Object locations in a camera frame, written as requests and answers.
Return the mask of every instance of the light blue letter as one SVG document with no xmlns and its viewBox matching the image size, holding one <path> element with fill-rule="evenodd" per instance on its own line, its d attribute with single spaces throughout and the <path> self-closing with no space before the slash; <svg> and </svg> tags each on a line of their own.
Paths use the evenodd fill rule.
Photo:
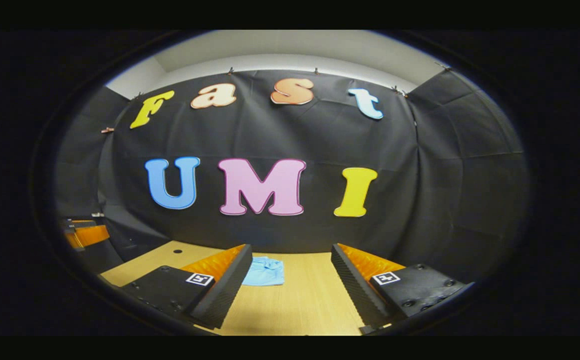
<svg viewBox="0 0 580 360">
<path fill-rule="evenodd" d="M 148 170 L 148 184 L 150 194 L 154 201 L 164 208 L 181 210 L 192 206 L 196 200 L 196 182 L 194 180 L 194 168 L 201 164 L 198 157 L 180 157 L 174 161 L 174 165 L 181 171 L 181 194 L 171 196 L 166 191 L 165 170 L 168 160 L 154 159 L 145 163 Z"/>
<path fill-rule="evenodd" d="M 356 96 L 356 105 L 363 114 L 373 119 L 381 119 L 383 117 L 383 112 L 374 109 L 374 104 L 372 104 L 378 103 L 378 98 L 370 95 L 366 89 L 348 89 L 347 91 Z"/>
</svg>

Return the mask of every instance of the wooden table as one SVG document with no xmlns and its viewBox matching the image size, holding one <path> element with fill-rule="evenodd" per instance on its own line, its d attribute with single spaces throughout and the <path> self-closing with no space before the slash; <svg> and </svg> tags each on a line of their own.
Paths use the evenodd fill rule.
<svg viewBox="0 0 580 360">
<path fill-rule="evenodd" d="M 180 268 L 223 249 L 171 241 L 101 274 L 122 287 L 159 266 Z M 254 253 L 281 260 L 285 284 L 242 285 L 220 335 L 361 335 L 364 324 L 336 273 L 330 253 Z"/>
</svg>

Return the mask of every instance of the letter u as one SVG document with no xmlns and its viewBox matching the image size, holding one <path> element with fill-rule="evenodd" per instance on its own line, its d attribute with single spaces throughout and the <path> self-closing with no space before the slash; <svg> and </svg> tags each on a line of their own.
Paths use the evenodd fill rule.
<svg viewBox="0 0 580 360">
<path fill-rule="evenodd" d="M 168 168 L 168 160 L 153 159 L 145 163 L 148 170 L 148 184 L 150 195 L 154 201 L 164 208 L 182 210 L 192 206 L 196 200 L 196 180 L 194 168 L 201 164 L 198 157 L 180 157 L 174 161 L 179 168 L 181 176 L 181 194 L 171 196 L 166 190 L 165 170 Z"/>
</svg>

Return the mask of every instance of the yellow letter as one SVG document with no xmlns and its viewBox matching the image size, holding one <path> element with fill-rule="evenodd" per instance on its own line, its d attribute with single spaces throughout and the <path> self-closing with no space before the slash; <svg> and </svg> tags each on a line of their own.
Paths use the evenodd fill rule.
<svg viewBox="0 0 580 360">
<path fill-rule="evenodd" d="M 283 79 L 274 85 L 270 99 L 274 104 L 303 105 L 314 99 L 314 84 L 308 79 Z"/>
<path fill-rule="evenodd" d="M 156 114 L 163 104 L 163 101 L 171 99 L 172 96 L 174 96 L 174 91 L 170 90 L 168 92 L 160 93 L 159 95 L 146 98 L 146 100 L 143 101 L 143 107 L 139 111 L 139 114 L 130 124 L 130 129 L 146 125 L 148 121 L 150 121 L 148 116 Z"/>
<path fill-rule="evenodd" d="M 349 167 L 343 170 L 343 176 L 347 179 L 347 187 L 343 194 L 343 202 L 334 210 L 338 217 L 362 217 L 365 215 L 365 196 L 368 193 L 370 182 L 378 176 L 376 171 L 369 168 Z"/>
<path fill-rule="evenodd" d="M 234 103 L 237 99 L 233 96 L 236 88 L 237 87 L 233 84 L 216 84 L 208 86 L 199 91 L 199 94 L 201 95 L 194 98 L 194 100 L 190 102 L 190 106 L 194 109 L 203 109 L 210 105 L 214 105 L 215 107 L 225 107 L 226 105 Z"/>
</svg>

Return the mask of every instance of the letter m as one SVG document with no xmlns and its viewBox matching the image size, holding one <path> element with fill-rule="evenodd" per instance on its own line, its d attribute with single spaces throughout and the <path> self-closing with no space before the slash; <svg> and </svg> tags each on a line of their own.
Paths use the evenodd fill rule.
<svg viewBox="0 0 580 360">
<path fill-rule="evenodd" d="M 292 216 L 303 213 L 299 205 L 299 178 L 306 168 L 297 159 L 279 160 L 272 166 L 267 178 L 261 181 L 246 159 L 225 159 L 219 169 L 225 172 L 225 205 L 221 212 L 226 215 L 243 215 L 248 209 L 241 205 L 241 194 L 255 214 L 263 212 L 267 201 L 274 195 L 274 204 L 268 212 L 272 215 Z"/>
</svg>

